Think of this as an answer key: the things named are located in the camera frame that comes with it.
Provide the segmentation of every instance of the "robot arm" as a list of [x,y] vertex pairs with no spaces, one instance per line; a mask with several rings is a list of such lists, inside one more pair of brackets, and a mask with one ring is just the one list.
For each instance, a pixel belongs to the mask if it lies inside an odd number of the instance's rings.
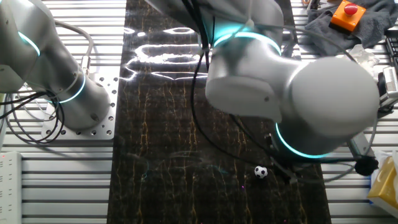
[[30,45],[29,39],[18,31],[6,1],[0,3],[0,24],[0,90],[14,93],[29,76],[38,52]]
[[24,83],[56,94],[65,126],[84,130],[107,115],[110,99],[59,39],[55,21],[41,0],[0,0],[0,93]]
[[[147,1],[161,8],[157,1]],[[163,2],[174,6],[180,0]],[[206,30],[212,30],[215,20],[206,83],[211,105],[230,114],[272,119],[272,143],[291,157],[325,157],[373,124],[379,93],[365,69],[340,58],[313,63],[283,58],[282,29],[254,27],[236,33],[247,21],[248,5],[240,0],[201,1]],[[254,24],[283,25],[274,1],[253,1],[252,8]]]

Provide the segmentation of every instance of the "black clamp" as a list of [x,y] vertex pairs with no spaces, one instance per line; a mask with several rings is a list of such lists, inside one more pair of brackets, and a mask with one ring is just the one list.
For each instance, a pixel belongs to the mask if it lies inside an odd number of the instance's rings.
[[375,157],[363,156],[356,161],[355,171],[362,176],[369,176],[379,168],[379,161]]

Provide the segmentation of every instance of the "mini soccer ball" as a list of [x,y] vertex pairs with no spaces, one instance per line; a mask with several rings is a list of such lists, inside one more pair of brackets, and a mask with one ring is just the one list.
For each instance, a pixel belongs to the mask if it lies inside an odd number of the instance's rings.
[[267,168],[261,167],[261,166],[257,166],[254,169],[254,174],[256,175],[256,177],[258,177],[260,179],[263,179],[266,175],[268,175]]

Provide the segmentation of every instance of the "metal bracket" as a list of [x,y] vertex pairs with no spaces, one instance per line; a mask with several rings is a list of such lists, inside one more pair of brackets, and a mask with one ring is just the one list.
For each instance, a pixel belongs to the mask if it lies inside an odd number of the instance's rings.
[[[365,134],[363,132],[359,133],[357,136],[353,137],[348,142],[348,147],[354,157],[365,155],[365,150],[369,145],[369,141],[366,139]],[[366,156],[374,156],[374,151],[372,147]]]

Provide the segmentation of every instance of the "towel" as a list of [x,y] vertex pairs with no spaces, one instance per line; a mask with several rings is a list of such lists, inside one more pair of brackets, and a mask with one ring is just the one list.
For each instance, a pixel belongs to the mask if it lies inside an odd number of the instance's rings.
[[[331,17],[338,6],[324,10],[309,10],[308,24],[305,29],[333,40],[344,49],[350,49],[356,44],[362,44],[366,49],[377,44],[383,38],[384,31],[393,27],[398,18],[398,7],[394,0],[352,0],[351,2],[366,9],[351,35],[343,34],[329,27]],[[333,44],[316,37],[310,37],[310,39],[323,56],[339,53]]]

